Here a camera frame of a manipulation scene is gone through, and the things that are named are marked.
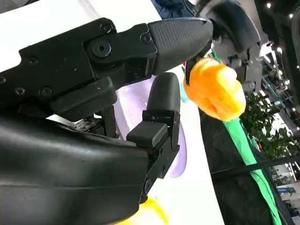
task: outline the white table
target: white table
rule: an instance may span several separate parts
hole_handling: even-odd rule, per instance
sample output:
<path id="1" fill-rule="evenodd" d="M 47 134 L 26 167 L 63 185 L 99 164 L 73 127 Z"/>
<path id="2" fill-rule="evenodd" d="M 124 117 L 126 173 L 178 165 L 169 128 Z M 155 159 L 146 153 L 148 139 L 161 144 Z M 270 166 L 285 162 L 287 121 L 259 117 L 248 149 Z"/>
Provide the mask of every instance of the white table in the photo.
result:
<path id="1" fill-rule="evenodd" d="M 99 17 L 111 19 L 117 31 L 160 20 L 150 0 L 40 0 L 0 15 L 0 71 L 20 62 L 19 49 Z M 181 68 L 172 71 L 182 81 Z M 187 145 L 185 171 L 175 179 L 158 179 L 150 195 L 168 211 L 171 225 L 224 224 L 210 178 L 197 106 L 182 102 L 180 110 Z"/>

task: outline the blue object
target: blue object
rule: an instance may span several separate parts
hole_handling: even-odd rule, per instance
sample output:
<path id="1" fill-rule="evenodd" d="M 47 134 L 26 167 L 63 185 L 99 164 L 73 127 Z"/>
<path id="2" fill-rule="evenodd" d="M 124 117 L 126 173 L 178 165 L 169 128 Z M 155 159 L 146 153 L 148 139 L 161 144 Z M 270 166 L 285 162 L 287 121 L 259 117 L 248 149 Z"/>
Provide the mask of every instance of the blue object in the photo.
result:
<path id="1" fill-rule="evenodd" d="M 192 17 L 191 13 L 186 9 L 183 1 L 186 2 L 190 10 L 194 5 L 188 0 L 151 0 L 160 17 L 164 19 L 177 17 Z"/>

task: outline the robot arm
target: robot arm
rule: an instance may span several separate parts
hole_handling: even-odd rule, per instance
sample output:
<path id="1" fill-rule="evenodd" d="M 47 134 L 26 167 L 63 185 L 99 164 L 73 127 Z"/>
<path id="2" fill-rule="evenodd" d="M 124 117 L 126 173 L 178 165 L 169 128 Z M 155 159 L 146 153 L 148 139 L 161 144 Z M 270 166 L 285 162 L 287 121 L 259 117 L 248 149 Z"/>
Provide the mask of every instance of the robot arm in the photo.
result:
<path id="1" fill-rule="evenodd" d="M 179 83 L 164 72 L 211 37 L 212 24 L 202 19 L 117 33 L 101 18 L 22 49 L 20 65 L 0 73 L 1 221 L 94 225 L 133 215 L 179 150 Z M 117 89 L 152 74 L 147 110 L 127 141 L 91 133 L 93 122 L 76 130 L 45 120 L 104 113 Z"/>

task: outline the yellow plush toy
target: yellow plush toy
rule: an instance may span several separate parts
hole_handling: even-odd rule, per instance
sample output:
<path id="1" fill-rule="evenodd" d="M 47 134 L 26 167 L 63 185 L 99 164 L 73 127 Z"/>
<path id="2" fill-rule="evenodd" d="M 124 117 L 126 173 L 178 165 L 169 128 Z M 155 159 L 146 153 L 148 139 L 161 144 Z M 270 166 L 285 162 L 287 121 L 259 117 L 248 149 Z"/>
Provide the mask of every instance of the yellow plush toy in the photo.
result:
<path id="1" fill-rule="evenodd" d="M 213 59 L 202 59 L 190 72 L 189 85 L 184 89 L 190 100 L 206 114 L 230 121 L 239 117 L 246 107 L 241 83 L 236 72 Z"/>
<path id="2" fill-rule="evenodd" d="M 118 225 L 168 225 L 168 217 L 158 202 L 149 197 L 146 202 L 140 204 L 139 210 L 127 220 Z"/>

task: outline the orange plush toy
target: orange plush toy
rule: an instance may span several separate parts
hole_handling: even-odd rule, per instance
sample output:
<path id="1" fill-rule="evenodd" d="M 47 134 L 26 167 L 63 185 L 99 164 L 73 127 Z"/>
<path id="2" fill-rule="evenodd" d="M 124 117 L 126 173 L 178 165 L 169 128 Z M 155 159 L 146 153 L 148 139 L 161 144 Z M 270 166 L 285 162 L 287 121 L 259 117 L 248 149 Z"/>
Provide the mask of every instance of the orange plush toy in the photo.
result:
<path id="1" fill-rule="evenodd" d="M 230 121 L 239 117 L 246 107 L 242 85 L 236 78 L 232 68 L 206 58 L 194 65 L 189 84 L 184 80 L 184 89 L 206 114 Z"/>

